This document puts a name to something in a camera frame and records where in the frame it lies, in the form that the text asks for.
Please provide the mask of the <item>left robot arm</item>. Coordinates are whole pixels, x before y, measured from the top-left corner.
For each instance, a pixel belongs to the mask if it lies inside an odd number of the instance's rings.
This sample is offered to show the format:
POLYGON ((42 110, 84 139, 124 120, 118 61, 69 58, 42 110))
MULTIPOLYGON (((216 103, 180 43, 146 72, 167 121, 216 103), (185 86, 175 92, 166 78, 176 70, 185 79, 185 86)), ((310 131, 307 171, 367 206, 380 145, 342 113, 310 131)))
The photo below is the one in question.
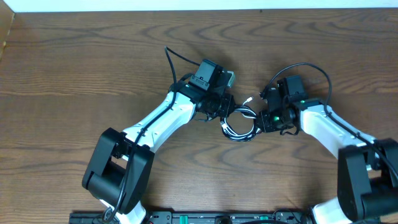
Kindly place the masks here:
POLYGON ((101 223, 142 223, 141 198, 154 156, 161 145, 196 113, 208 121, 229 116, 235 106, 227 93, 234 72, 204 59, 195 73, 174 79, 165 100, 137 124, 119 132, 105 130, 98 139, 82 186, 106 205, 101 223))

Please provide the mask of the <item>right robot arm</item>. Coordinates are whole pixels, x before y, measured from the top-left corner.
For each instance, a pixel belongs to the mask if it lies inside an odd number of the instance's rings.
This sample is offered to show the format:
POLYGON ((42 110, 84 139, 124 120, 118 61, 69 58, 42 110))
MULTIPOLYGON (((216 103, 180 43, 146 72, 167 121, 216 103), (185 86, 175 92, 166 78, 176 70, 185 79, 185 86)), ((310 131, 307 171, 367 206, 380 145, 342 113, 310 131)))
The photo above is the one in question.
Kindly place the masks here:
POLYGON ((397 141, 356 129, 319 98, 309 98, 300 76, 266 85, 257 125, 264 133, 291 128, 314 137, 338 161, 337 196, 311 208, 304 223, 371 223, 397 213, 397 141))

